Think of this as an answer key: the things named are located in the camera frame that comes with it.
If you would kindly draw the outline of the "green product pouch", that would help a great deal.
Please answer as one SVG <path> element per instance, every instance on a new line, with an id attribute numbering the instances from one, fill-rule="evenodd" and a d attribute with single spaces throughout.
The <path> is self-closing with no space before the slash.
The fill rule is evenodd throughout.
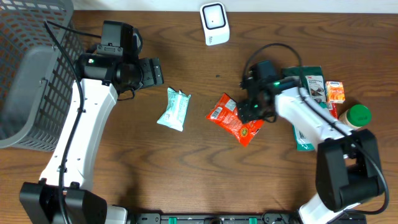
<path id="1" fill-rule="evenodd" d="M 325 81 L 321 67 L 303 67 L 303 77 L 300 76 L 298 67 L 288 67 L 281 70 L 283 77 L 299 77 L 302 85 L 309 92 L 310 97 L 315 100 L 324 110 L 326 105 Z M 298 151 L 313 151 L 314 146 L 310 141 L 293 126 L 294 138 Z"/>

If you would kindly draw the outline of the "red sachet stick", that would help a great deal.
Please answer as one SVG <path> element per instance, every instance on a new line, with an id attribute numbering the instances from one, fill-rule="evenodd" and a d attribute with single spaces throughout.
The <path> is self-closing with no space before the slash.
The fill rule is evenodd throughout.
<path id="1" fill-rule="evenodd" d="M 329 110 L 330 114 L 334 118 L 338 119 L 338 112 L 336 109 L 336 105 L 334 103 L 327 103 L 326 105 L 327 105 L 327 109 Z"/>

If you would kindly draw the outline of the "small orange box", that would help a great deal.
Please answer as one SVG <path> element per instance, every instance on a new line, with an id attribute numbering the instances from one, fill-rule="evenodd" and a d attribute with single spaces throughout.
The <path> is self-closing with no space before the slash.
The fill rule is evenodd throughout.
<path id="1" fill-rule="evenodd" d="M 327 81 L 326 87 L 326 100 L 328 103 L 343 103 L 345 101 L 345 91 L 342 82 Z"/>

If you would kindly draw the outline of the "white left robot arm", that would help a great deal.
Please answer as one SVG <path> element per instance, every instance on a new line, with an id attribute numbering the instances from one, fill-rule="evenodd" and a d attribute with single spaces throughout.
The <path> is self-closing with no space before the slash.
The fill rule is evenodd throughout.
<path id="1" fill-rule="evenodd" d="M 135 223 L 135 216 L 94 194 L 96 155 L 106 121 L 128 90 L 164 83 L 158 58 L 82 54 L 79 80 L 60 139 L 37 183 L 24 182 L 19 200 L 32 223 Z"/>

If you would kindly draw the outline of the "orange snack packet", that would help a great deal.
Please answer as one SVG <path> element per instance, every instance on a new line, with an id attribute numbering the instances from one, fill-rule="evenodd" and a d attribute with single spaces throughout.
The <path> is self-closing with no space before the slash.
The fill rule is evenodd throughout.
<path id="1" fill-rule="evenodd" d="M 223 93 L 215 107 L 206 116 L 210 120 L 232 134 L 241 145 L 246 147 L 264 125 L 263 120 L 250 121 L 244 124 L 238 118 L 236 102 Z"/>

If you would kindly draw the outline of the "green lid spice jar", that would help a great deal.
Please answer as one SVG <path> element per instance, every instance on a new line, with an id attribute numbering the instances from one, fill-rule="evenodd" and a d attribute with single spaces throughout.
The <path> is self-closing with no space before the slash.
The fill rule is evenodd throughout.
<path id="1" fill-rule="evenodd" d="M 371 122 L 372 114 L 366 106 L 358 104 L 342 113 L 338 120 L 353 129 L 359 129 Z"/>

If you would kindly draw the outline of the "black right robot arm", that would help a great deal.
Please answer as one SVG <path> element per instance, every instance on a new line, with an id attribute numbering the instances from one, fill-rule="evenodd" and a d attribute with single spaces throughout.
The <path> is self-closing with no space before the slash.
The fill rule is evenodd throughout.
<path id="1" fill-rule="evenodd" d="M 317 152 L 316 194 L 298 210 L 298 223 L 329 223 L 346 213 L 365 214 L 356 206 L 384 195 L 389 189 L 382 173 L 377 139 L 365 129 L 355 131 L 327 113 L 294 77 L 283 80 L 246 78 L 248 98 L 238 103 L 243 123 L 284 118 L 313 144 Z"/>

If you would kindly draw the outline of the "mint green wipes pack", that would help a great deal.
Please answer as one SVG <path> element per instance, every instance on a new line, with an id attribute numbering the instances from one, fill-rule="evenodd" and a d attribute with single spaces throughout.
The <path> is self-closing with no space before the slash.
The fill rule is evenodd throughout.
<path id="1" fill-rule="evenodd" d="M 186 95 L 181 91 L 168 88 L 167 108 L 164 114 L 157 120 L 157 124 L 167 126 L 177 131 L 183 131 L 190 98 L 191 95 Z"/>

